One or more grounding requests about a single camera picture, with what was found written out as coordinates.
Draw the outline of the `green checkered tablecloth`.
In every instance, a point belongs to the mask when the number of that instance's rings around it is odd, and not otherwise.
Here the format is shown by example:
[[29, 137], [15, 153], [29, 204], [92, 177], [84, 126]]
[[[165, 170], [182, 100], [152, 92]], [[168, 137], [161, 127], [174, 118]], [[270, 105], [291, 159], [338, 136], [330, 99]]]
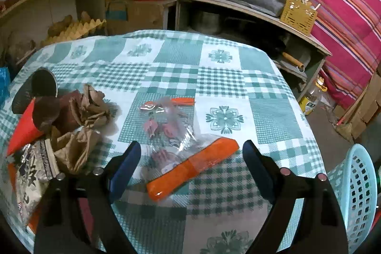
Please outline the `green checkered tablecloth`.
[[90, 84], [105, 94], [111, 120], [87, 170], [106, 165], [132, 141], [142, 147], [136, 172], [113, 210], [138, 253], [245, 253], [269, 212], [240, 151], [154, 202], [143, 173], [151, 149], [143, 103], [194, 99], [183, 107], [196, 134], [259, 151], [294, 174], [314, 177], [324, 163], [306, 117], [270, 58], [241, 43], [204, 35], [145, 30], [90, 37], [36, 52], [10, 83], [14, 96], [38, 68], [50, 70], [60, 92]]

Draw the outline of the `plastic oil bottle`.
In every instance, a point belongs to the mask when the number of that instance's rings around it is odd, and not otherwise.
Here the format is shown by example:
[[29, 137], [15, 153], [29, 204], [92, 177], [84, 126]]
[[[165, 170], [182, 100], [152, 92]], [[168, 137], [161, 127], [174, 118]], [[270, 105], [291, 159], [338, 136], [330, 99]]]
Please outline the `plastic oil bottle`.
[[322, 94], [327, 91], [323, 77], [317, 76], [313, 85], [299, 101], [299, 106], [304, 115], [309, 115], [321, 101]]

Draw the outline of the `brown paper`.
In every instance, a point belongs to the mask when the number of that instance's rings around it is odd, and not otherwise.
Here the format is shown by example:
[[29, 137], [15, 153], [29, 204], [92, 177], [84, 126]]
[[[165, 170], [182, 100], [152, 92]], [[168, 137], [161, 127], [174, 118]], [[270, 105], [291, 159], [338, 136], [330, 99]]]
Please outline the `brown paper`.
[[99, 128], [110, 120], [109, 106], [104, 102], [105, 94], [90, 84], [83, 85], [83, 92], [71, 97], [69, 109], [75, 122], [86, 128]]

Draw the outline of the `grey wooden shelf unit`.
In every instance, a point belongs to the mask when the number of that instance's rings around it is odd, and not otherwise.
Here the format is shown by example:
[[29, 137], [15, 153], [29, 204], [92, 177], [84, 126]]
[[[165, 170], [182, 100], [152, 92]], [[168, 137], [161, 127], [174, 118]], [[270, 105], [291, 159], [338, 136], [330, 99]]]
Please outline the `grey wooden shelf unit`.
[[[278, 18], [228, 0], [176, 0], [176, 30], [197, 32], [243, 43], [266, 52], [280, 69], [295, 98], [301, 100], [332, 53]], [[283, 56], [305, 66], [301, 72]]]

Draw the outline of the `yellow egg tray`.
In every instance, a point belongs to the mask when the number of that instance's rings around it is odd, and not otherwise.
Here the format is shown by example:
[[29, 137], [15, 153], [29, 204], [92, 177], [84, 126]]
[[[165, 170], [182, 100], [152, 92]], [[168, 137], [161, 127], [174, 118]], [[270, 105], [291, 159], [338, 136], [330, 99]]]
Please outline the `yellow egg tray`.
[[71, 23], [59, 35], [47, 37], [41, 41], [41, 47], [62, 43], [67, 41], [75, 41], [88, 36], [94, 36], [106, 31], [106, 19], [91, 19], [89, 23], [75, 22]]

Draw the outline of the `black paper cup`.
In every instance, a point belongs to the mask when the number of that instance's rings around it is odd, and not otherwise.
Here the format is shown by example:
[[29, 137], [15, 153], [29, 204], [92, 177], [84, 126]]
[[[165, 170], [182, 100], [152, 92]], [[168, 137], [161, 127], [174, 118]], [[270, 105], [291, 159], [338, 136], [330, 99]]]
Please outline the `black paper cup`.
[[47, 68], [38, 68], [15, 94], [12, 101], [12, 112], [23, 114], [35, 97], [57, 97], [58, 86], [54, 74]]

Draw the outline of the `yellow utensil basket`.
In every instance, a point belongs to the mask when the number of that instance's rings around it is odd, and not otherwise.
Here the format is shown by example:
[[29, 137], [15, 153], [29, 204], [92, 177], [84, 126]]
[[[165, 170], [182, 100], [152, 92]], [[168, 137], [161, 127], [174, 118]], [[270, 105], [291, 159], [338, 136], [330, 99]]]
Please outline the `yellow utensil basket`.
[[320, 3], [314, 6], [311, 0], [286, 0], [280, 21], [310, 36], [320, 6]]

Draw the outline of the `clear plastic bag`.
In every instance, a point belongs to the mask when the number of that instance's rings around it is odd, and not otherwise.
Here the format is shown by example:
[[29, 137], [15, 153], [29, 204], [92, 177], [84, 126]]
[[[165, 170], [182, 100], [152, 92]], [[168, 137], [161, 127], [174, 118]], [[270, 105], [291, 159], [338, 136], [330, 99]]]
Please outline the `clear plastic bag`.
[[150, 180], [163, 176], [210, 144], [207, 136], [195, 134], [188, 115], [181, 110], [194, 104], [193, 98], [162, 97], [139, 107], [145, 114], [143, 131], [149, 140], [147, 177]]

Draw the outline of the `cardboard box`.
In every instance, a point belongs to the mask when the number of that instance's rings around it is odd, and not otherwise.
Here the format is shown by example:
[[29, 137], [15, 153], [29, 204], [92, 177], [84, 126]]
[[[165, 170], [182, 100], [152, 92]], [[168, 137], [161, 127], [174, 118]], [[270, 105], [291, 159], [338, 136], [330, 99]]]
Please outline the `cardboard box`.
[[109, 35], [122, 35], [137, 30], [167, 30], [174, 21], [176, 0], [109, 1], [106, 25]]

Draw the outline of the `printed snack packet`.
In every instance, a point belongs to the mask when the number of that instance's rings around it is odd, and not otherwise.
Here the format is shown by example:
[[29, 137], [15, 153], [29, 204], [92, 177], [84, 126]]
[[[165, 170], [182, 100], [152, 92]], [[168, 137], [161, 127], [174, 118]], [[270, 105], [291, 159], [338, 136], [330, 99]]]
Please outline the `printed snack packet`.
[[26, 144], [10, 156], [15, 165], [15, 197], [21, 223], [27, 226], [50, 180], [59, 174], [49, 139]]

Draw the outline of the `striped pink cloth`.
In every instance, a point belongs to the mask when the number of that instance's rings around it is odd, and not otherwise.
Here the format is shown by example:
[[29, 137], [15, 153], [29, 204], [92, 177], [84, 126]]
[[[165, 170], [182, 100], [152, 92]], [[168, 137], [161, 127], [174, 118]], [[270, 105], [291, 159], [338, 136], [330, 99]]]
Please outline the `striped pink cloth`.
[[380, 0], [311, 0], [318, 16], [311, 31], [332, 55], [322, 75], [331, 97], [350, 107], [380, 63]]

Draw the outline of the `wooden handled tool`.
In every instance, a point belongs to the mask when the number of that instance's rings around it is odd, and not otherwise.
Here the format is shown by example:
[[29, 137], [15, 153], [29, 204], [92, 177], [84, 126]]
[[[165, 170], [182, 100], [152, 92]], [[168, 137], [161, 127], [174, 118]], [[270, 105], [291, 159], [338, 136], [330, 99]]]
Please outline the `wooden handled tool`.
[[304, 64], [302, 62], [300, 62], [299, 60], [297, 60], [296, 58], [294, 58], [293, 56], [289, 55], [288, 53], [286, 52], [282, 52], [281, 53], [282, 56], [291, 64], [293, 64], [295, 67], [297, 67], [297, 69], [299, 69], [299, 71], [303, 72], [304, 71]]

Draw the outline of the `light blue plastic basket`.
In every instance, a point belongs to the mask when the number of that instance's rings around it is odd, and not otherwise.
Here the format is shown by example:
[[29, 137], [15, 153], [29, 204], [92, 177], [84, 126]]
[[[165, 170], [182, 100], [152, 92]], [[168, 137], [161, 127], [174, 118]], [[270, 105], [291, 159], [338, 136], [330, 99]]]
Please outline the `light blue plastic basket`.
[[327, 173], [346, 226], [349, 253], [365, 241], [376, 213], [377, 184], [371, 157], [361, 144]]

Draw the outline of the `maroon scouring pad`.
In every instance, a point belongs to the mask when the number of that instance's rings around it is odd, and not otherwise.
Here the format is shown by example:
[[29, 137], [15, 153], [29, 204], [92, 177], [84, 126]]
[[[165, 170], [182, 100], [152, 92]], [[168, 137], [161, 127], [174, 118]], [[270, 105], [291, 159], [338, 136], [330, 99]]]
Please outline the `maroon scouring pad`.
[[82, 125], [79, 113], [81, 96], [82, 94], [75, 90], [59, 99], [60, 112], [53, 125], [62, 135], [74, 131]]

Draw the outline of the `brown paper bag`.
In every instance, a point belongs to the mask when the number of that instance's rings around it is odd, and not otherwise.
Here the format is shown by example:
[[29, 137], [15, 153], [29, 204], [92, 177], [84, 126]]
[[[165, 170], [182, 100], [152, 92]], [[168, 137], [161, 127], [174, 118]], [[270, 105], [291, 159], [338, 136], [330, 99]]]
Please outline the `brown paper bag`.
[[50, 143], [59, 169], [73, 175], [80, 173], [100, 137], [101, 135], [91, 128], [82, 127], [79, 131], [62, 135], [53, 127]]

